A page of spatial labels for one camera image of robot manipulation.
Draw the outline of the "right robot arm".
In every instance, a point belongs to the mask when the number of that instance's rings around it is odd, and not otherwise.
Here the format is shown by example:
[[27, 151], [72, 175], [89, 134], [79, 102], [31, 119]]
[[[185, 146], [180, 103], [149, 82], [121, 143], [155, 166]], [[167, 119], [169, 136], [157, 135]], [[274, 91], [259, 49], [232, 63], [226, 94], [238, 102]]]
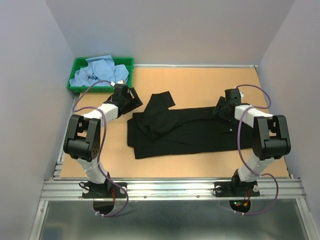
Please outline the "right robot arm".
[[291, 151], [286, 117], [264, 113], [259, 107], [243, 103], [238, 88], [225, 90], [213, 114], [231, 123], [238, 121], [238, 137], [241, 127], [251, 127], [253, 139], [252, 155], [243, 161], [243, 166], [234, 172], [230, 181], [215, 182], [213, 194], [218, 198], [258, 197], [257, 180], [263, 171]]

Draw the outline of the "black long sleeve shirt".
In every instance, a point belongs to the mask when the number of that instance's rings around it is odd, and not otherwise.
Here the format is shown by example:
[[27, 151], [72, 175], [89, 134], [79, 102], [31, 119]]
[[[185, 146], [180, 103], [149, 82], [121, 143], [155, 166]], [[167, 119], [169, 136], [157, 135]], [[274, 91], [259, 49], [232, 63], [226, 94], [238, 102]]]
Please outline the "black long sleeve shirt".
[[214, 116], [214, 107], [173, 109], [169, 91], [152, 94], [144, 112], [127, 122], [136, 159], [237, 150], [238, 121]]

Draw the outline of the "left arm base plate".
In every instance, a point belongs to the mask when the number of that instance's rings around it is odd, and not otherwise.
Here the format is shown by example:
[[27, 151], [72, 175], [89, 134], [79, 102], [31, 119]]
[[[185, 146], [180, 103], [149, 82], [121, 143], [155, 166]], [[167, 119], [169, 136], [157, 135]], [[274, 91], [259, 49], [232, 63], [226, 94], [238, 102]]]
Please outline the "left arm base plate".
[[78, 184], [82, 188], [83, 199], [125, 199], [126, 194], [123, 190], [114, 184], [106, 183], [97, 184], [90, 181], [81, 181]]

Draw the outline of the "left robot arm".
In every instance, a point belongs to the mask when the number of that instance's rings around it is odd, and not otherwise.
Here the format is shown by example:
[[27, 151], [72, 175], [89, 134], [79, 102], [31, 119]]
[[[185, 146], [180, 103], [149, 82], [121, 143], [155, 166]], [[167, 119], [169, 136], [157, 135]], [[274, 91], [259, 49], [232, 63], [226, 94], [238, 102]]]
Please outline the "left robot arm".
[[88, 106], [91, 112], [69, 118], [63, 151], [81, 165], [87, 176], [86, 182], [79, 183], [83, 198], [109, 198], [115, 193], [110, 174], [100, 161], [107, 123], [143, 105], [133, 87], [122, 82], [112, 86], [113, 94], [99, 107]]

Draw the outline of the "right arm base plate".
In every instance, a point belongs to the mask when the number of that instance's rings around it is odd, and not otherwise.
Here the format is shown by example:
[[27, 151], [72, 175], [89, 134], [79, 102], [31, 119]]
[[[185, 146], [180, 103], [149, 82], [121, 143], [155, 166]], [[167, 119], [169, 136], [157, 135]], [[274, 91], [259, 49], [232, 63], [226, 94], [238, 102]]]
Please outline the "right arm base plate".
[[257, 186], [257, 182], [240, 182], [238, 185], [234, 185], [231, 181], [216, 181], [214, 184], [214, 195], [218, 198], [234, 197], [241, 198], [248, 196], [259, 197], [260, 192], [254, 191], [254, 186]]

